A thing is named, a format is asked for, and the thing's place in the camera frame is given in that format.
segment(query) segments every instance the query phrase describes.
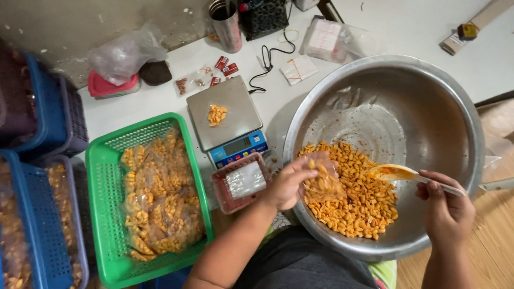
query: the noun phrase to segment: table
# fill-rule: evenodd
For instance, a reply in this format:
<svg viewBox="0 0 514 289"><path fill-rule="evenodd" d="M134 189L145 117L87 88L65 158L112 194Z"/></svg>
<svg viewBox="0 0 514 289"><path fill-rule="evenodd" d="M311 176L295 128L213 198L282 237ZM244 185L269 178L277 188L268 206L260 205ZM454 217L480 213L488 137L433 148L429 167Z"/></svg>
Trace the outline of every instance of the table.
<svg viewBox="0 0 514 289"><path fill-rule="evenodd" d="M264 125L262 130L267 136L268 144L279 161L282 157L285 134L296 109L314 85L340 67L336 63L312 59L319 72L294 86L289 86L287 80L279 72L279 68L287 63L288 60L300 56L298 51L303 37L312 18L316 14L321 15L317 7L302 12L296 6L293 6L288 29L295 29L299 32L298 39L293 42L297 47L296 51L293 54L273 51L273 70L268 75L257 78L252 82L257 86L267 89L267 92L256 92L251 97L262 119ZM224 55L229 58L229 63L235 62L239 68L239 72L231 76L241 75L250 90L248 83L251 77L264 72L258 60L258 58L262 58L262 45L266 45L268 48L279 48L284 51L291 50L289 44L278 42L280 34L281 32L279 31L251 42L243 40L242 49L234 54L224 52L219 44L211 43L207 38L203 38L170 51L167 62L170 65L173 79L176 80L193 70L200 69L206 64L213 66L218 58ZM294 32L288 32L288 38L294 39L294 34ZM160 86L148 86L143 83L141 89L136 93L105 100L93 99L87 87L79 90L83 100L89 137L90 140L93 140L129 124L166 112L181 114L186 120L189 132L192 135L196 159L204 180L209 205L212 209L217 205L212 185L209 181L213 168L207 155L199 148L198 140L194 134L194 126L186 104L186 98L191 94L178 95L174 88L174 80ZM82 153L79 157L84 159L84 155Z"/></svg>
<svg viewBox="0 0 514 289"><path fill-rule="evenodd" d="M414 56L439 66L477 103L514 89L514 7L455 56L439 43L489 1L332 0L332 4L346 24L382 35L384 53Z"/></svg>

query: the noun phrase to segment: wall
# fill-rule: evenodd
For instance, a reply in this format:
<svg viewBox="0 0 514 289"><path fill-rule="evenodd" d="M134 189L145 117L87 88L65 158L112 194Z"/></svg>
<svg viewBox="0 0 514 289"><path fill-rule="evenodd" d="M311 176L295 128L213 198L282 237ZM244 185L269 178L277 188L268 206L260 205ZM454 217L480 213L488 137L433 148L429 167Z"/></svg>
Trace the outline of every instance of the wall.
<svg viewBox="0 0 514 289"><path fill-rule="evenodd" d="M0 0L0 38L34 52L78 87L87 51L152 19L175 49L206 34L209 0Z"/></svg>

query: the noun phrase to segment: black cable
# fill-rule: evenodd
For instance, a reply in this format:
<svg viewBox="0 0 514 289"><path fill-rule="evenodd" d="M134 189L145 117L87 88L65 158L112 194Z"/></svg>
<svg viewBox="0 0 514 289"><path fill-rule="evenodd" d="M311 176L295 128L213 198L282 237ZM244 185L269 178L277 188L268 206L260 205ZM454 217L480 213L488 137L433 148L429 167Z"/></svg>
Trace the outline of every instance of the black cable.
<svg viewBox="0 0 514 289"><path fill-rule="evenodd" d="M293 3L291 1L291 7L289 8L289 14L287 15L287 23L289 25L289 18L291 17L291 11L292 11L292 6L293 6ZM263 65L264 65L264 72L259 74L259 75L256 75L254 77L252 77L250 79L250 81L248 82L248 84L255 88L255 89L252 89L250 90L248 93L252 94L254 92L265 92L266 90L262 87L259 87L259 86L255 86L255 85L252 85L252 80L254 80L255 78L257 77L260 77L260 76L264 76L266 74L268 74L272 69L273 69L273 65L271 64L271 52L273 50L277 50L277 51L280 51L280 52L283 52L283 53L286 53L286 54L292 54L296 51L296 45L293 44L293 42L289 41L289 39L287 39L287 36L286 36L286 27L284 27L284 38L285 40L287 41L287 43L289 43L291 46L292 46L292 51L283 51L281 49L278 49L278 48L272 48L272 49L268 49L268 47L266 45L263 45L261 47L261 53L262 53L262 62L263 62ZM266 56L268 57L268 63L269 63L269 66L266 65L266 60L264 58L264 49L266 49Z"/></svg>

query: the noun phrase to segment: kitchen scale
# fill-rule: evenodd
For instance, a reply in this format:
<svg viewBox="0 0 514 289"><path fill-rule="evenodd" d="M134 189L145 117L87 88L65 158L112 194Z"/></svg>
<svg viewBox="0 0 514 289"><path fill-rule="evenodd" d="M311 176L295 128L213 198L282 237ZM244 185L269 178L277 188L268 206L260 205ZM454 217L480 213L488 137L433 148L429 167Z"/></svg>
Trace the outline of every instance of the kitchen scale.
<svg viewBox="0 0 514 289"><path fill-rule="evenodd" d="M201 148L215 168L268 150L261 118L241 76L192 95L187 103ZM225 107L227 115L220 125L210 127L207 115L213 104Z"/></svg>

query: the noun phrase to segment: metal bowl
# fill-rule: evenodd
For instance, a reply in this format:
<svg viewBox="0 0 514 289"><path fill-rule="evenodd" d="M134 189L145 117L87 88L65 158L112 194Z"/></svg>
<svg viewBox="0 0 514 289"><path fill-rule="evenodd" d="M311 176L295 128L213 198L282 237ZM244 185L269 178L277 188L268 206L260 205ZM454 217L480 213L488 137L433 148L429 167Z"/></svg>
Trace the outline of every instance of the metal bowl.
<svg viewBox="0 0 514 289"><path fill-rule="evenodd" d="M484 136L464 89L440 68L408 56L377 55L349 63L319 82L296 111L284 163L308 142L342 140L382 164L427 169L457 179L472 196L484 163ZM395 182L399 218L377 241L347 238L319 222L304 202L294 210L321 243L364 261L414 254L430 245L427 202L416 183Z"/></svg>

